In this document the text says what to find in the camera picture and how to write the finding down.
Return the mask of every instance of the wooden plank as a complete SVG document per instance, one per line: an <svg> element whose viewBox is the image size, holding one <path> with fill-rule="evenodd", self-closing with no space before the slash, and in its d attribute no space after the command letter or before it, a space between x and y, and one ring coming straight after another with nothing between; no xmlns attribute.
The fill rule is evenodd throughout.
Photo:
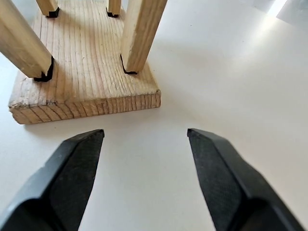
<svg viewBox="0 0 308 231"><path fill-rule="evenodd" d="M121 0L107 0L107 12L110 17L118 17L121 11Z"/></svg>
<svg viewBox="0 0 308 231"><path fill-rule="evenodd" d="M0 0L0 52L29 78L47 75L51 54L11 0Z"/></svg>
<svg viewBox="0 0 308 231"><path fill-rule="evenodd" d="M121 55L126 72L143 69L167 0L130 0Z"/></svg>
<svg viewBox="0 0 308 231"><path fill-rule="evenodd" d="M17 75L9 102L15 120L35 124L159 107L160 90L147 63L137 75L123 72L125 16L110 19L102 13L105 1L58 4L62 13L56 20L39 12L33 24L54 56L52 80L37 83Z"/></svg>
<svg viewBox="0 0 308 231"><path fill-rule="evenodd" d="M58 17L58 4L56 0L36 0L40 11L44 16L56 18Z"/></svg>

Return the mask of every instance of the wooden seat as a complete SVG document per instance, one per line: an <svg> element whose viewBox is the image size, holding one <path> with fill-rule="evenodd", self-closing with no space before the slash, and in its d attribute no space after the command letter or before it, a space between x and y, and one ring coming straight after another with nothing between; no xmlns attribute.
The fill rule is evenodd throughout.
<svg viewBox="0 0 308 231"><path fill-rule="evenodd" d="M46 56L54 58L52 78L34 81L30 77L44 75L26 75L14 63L21 70L9 102L15 120L35 124L159 107L161 93L146 58L166 0L160 2L165 3L131 1L126 22L123 10L118 15L119 4L112 8L105 1L61 0L57 18L38 13L33 30L47 48ZM146 23L153 18L140 17L151 10L156 18L152 27Z"/></svg>

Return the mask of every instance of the wooden board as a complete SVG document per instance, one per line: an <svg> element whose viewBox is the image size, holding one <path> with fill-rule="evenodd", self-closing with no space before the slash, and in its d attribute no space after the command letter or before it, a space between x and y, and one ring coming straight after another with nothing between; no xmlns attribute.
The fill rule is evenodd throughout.
<svg viewBox="0 0 308 231"><path fill-rule="evenodd" d="M106 13L104 1L58 1L58 18L38 13L33 29L55 59L52 80L17 75L9 102L20 124L136 111L160 106L148 64L127 75L120 59L124 12Z"/></svg>

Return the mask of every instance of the white table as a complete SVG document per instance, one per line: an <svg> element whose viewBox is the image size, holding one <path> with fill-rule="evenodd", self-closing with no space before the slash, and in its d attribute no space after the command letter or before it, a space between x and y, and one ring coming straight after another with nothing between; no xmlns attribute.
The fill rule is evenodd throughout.
<svg viewBox="0 0 308 231"><path fill-rule="evenodd" d="M21 126L0 57L0 211L60 142L106 137L81 231L212 231L186 130L229 139L308 228L308 35L236 0L169 0L149 62L162 106Z"/></svg>

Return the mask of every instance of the wooden leg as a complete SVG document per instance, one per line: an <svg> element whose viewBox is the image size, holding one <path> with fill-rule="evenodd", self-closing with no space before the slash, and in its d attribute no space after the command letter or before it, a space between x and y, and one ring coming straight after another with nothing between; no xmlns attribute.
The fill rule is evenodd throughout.
<svg viewBox="0 0 308 231"><path fill-rule="evenodd" d="M121 11L121 0L108 0L107 13L109 17L118 17Z"/></svg>
<svg viewBox="0 0 308 231"><path fill-rule="evenodd" d="M11 0L0 0L0 52L26 76L52 77L53 58Z"/></svg>
<svg viewBox="0 0 308 231"><path fill-rule="evenodd" d="M56 0L36 0L42 14L49 18L56 18L59 14L59 7Z"/></svg>
<svg viewBox="0 0 308 231"><path fill-rule="evenodd" d="M143 69L167 0L130 0L125 17L121 57L126 73Z"/></svg>

